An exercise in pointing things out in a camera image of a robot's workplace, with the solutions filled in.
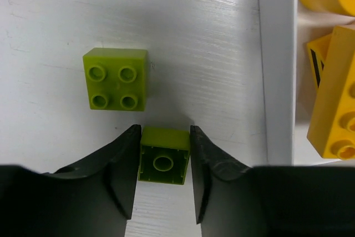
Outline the yellow 2x4 lego brick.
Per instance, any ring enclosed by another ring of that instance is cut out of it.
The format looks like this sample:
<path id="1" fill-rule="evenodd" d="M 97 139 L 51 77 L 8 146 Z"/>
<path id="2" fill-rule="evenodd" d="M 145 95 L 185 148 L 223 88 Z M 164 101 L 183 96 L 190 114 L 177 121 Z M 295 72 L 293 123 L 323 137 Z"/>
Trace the yellow 2x4 lego brick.
<path id="1" fill-rule="evenodd" d="M 354 159 L 354 25 L 332 32 L 307 139 L 322 158 Z"/>

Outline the yellow sloped printed lego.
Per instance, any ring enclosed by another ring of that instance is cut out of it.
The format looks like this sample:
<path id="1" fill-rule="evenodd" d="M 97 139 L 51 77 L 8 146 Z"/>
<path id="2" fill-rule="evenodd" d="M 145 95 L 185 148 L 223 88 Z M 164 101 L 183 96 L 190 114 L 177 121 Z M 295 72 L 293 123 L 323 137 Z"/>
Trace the yellow sloped printed lego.
<path id="1" fill-rule="evenodd" d="M 332 34 L 317 38 L 306 44 L 315 88 L 318 90 Z"/>

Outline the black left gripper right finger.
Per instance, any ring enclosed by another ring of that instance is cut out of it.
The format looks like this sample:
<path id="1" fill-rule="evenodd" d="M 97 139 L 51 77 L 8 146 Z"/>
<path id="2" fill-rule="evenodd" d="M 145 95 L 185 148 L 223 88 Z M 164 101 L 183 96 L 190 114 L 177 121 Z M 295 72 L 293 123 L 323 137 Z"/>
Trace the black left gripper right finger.
<path id="1" fill-rule="evenodd" d="M 353 236 L 352 167 L 248 167 L 190 128 L 202 236 Z"/>

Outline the green 2x2 lego upturned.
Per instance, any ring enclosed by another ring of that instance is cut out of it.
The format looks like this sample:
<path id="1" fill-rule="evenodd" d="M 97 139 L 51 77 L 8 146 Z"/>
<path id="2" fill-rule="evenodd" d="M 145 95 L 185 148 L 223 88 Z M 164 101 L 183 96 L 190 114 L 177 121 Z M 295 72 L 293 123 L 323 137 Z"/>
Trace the green 2x2 lego upturned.
<path id="1" fill-rule="evenodd" d="M 140 141 L 138 180 L 183 185 L 189 157 L 188 131 L 145 127 Z"/>

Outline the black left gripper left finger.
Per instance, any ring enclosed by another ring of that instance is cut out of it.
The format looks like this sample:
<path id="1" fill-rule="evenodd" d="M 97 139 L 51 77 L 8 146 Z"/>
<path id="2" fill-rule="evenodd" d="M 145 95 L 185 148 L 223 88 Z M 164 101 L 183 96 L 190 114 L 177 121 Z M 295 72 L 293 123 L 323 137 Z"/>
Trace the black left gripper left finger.
<path id="1" fill-rule="evenodd" d="M 2 236 L 124 236 L 131 219 L 141 126 L 54 173 L 1 166 Z"/>

